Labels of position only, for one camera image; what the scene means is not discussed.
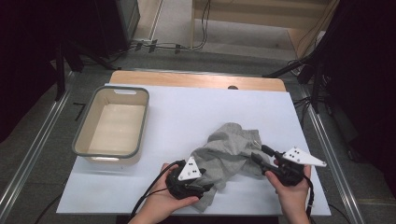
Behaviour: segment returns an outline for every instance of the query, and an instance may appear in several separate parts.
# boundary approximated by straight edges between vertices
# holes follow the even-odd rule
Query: white triangular marker plate
[[[180,181],[196,179],[201,177],[201,175],[194,157],[190,157],[177,179]]]
[[[283,154],[283,158],[288,161],[294,161],[295,163],[304,165],[315,165],[321,167],[325,167],[327,165],[325,161],[318,160],[297,147],[294,147]]]

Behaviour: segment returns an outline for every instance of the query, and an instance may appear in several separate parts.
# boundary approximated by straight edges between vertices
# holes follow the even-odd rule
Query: hand
[[[304,174],[310,178],[311,166],[304,167]],[[276,189],[282,213],[292,223],[309,223],[309,219],[305,213],[305,201],[308,194],[308,183],[303,179],[298,185],[285,187],[280,183],[279,179],[271,171],[265,172],[268,180]]]
[[[171,173],[172,170],[176,169],[177,165],[172,166],[168,172],[165,172],[163,176],[157,181],[152,187],[150,192],[156,190],[166,189],[165,180],[166,177]],[[151,194],[147,197],[140,211],[131,219],[129,224],[153,224],[161,222],[162,220],[169,217],[177,209],[189,206],[199,201],[198,197],[189,197],[182,200],[174,198],[169,191],[162,190]]]

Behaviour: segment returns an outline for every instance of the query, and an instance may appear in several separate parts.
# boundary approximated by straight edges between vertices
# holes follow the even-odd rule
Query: person's left hand
[[[163,170],[168,165],[169,164],[165,163],[161,170]],[[174,165],[167,172],[165,172],[165,174],[161,176],[161,178],[153,186],[150,192],[166,189],[166,184],[165,184],[166,177],[171,173],[172,170],[176,168],[177,165]],[[148,196],[140,211],[136,214],[136,216],[134,216],[134,218],[132,218],[132,220],[129,223],[130,224],[159,223],[162,220],[169,217],[177,209],[189,206],[193,203],[197,203],[198,201],[199,198],[195,196],[178,200],[174,198],[167,189],[162,190]]]

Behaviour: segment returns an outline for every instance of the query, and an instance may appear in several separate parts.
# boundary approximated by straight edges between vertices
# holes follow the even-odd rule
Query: white tabletop
[[[207,137],[227,122],[257,129],[262,142],[278,151],[294,146],[309,152],[290,95],[278,91],[138,86],[150,94],[141,158],[134,165],[92,163],[77,157],[58,206],[61,214],[130,214],[163,163],[187,159]],[[313,216],[329,216],[315,168]],[[192,207],[175,214],[200,214]],[[281,215],[268,180],[233,176],[202,215]]]

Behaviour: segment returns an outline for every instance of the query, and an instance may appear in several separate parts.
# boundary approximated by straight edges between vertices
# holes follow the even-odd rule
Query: crumpled gray fabric
[[[195,149],[191,155],[199,168],[206,169],[194,183],[199,186],[215,186],[193,206],[204,212],[212,204],[217,189],[224,189],[227,180],[239,171],[262,175],[260,166],[251,159],[251,153],[255,152],[269,162],[268,155],[261,151],[261,145],[258,130],[243,130],[237,123],[226,123],[212,133],[207,144]]]

